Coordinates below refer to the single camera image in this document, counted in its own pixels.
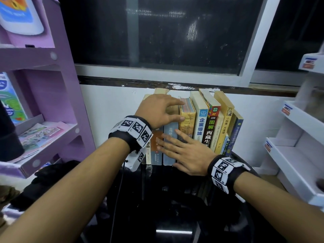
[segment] magazine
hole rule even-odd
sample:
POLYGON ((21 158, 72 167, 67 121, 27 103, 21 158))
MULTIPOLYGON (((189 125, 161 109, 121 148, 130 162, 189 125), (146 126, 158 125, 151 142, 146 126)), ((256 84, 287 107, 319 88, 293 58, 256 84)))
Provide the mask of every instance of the magazine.
POLYGON ((11 161, 17 163, 43 150, 49 143, 59 137, 69 126, 63 122, 53 123, 49 126, 35 124, 29 130, 19 135, 19 140, 25 150, 23 155, 11 161))

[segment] forearm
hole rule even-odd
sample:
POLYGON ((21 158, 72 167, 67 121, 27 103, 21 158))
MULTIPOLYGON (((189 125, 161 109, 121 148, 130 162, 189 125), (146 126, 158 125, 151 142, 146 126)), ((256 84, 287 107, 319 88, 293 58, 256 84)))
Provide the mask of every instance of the forearm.
POLYGON ((125 141, 108 139, 6 229, 0 242, 72 242, 102 202, 128 153, 125 141))
POLYGON ((234 190, 288 241, 324 242, 324 213, 248 172, 234 183, 234 190))

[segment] purple shelving unit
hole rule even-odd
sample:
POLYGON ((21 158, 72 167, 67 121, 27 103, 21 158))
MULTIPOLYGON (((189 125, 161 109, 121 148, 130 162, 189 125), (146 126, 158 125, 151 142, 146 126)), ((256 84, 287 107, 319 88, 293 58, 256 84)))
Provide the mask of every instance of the purple shelving unit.
POLYGON ((82 161, 95 150, 60 4, 57 0, 32 1, 44 26, 42 34, 18 35, 0 26, 1 43, 13 47, 0 48, 0 72, 14 75, 32 115, 16 131, 20 134, 43 122, 64 122, 69 127, 36 155, 18 163, 0 162, 0 174, 22 178, 31 176, 56 155, 64 161, 82 161), (57 70, 41 68, 50 65, 57 70))

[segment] white bottle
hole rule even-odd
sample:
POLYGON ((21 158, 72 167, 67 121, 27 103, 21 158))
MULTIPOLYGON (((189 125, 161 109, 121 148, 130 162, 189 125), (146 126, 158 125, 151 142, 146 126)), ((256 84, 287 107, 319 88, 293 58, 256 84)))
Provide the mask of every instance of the white bottle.
POLYGON ((32 0, 0 0, 0 24, 7 31, 21 35, 44 31, 32 0))

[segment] row of books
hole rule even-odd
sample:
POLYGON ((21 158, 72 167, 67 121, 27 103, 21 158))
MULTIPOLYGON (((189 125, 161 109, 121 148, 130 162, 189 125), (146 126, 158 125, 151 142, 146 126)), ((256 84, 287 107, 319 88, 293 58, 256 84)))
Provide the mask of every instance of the row of books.
MULTIPOLYGON (((157 88, 154 93, 167 94, 168 91, 157 88)), ((161 139, 163 133, 181 140, 175 129, 205 144, 216 154, 229 156, 244 120, 229 98, 222 91, 216 91, 212 96, 209 90, 199 89, 191 91, 189 98, 180 99, 185 105, 170 106, 167 113, 180 114, 185 120, 153 130, 154 138, 147 144, 146 164, 172 165, 176 162, 175 159, 158 151, 156 144, 156 137, 161 139)))

